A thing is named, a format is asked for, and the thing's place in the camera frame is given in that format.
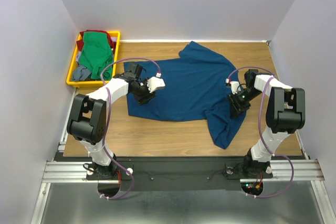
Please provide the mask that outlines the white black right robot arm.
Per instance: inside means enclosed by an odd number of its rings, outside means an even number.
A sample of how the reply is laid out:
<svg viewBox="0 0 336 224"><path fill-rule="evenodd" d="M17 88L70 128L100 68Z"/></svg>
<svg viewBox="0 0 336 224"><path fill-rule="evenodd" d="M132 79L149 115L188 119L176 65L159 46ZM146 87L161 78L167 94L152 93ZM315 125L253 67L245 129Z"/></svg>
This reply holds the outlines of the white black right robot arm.
<svg viewBox="0 0 336 224"><path fill-rule="evenodd" d="M230 117L236 118L250 108L250 102L258 95L268 97L266 127L259 128L260 139L244 156L241 173L248 177L270 174L270 161L276 149L289 135L303 128L306 120L305 91L293 88L277 80L271 73L248 69L244 74L245 87L227 77L226 85Z"/></svg>

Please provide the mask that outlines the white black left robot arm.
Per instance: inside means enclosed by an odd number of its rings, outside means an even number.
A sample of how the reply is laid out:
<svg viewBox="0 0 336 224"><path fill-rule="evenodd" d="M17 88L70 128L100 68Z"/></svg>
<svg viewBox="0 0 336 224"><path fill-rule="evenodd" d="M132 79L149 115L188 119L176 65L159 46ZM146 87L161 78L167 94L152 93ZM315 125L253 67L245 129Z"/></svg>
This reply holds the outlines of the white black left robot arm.
<svg viewBox="0 0 336 224"><path fill-rule="evenodd" d="M143 67L130 63L126 71L117 74L108 83L90 94L78 94L74 97L67 123L67 132L78 140L88 152L92 163L85 164L89 178L112 179L118 172L117 165L112 161L116 159L112 151L104 143L107 133L108 99L111 102L132 94L139 105L148 103L155 97L155 92L148 84L148 78L141 79Z"/></svg>

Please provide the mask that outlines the blue t shirt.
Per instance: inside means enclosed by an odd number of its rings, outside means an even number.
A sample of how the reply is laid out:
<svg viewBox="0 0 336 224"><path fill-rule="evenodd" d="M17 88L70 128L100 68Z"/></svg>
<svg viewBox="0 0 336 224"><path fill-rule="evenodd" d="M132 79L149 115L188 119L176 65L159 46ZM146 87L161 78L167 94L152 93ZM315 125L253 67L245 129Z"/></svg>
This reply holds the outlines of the blue t shirt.
<svg viewBox="0 0 336 224"><path fill-rule="evenodd" d="M147 104L139 105L132 94L127 95L128 114L158 121L207 120L214 144L229 147L239 131L246 113L230 117L231 93L225 80L238 74L224 56L192 41L179 52L179 57L160 60L165 88Z"/></svg>

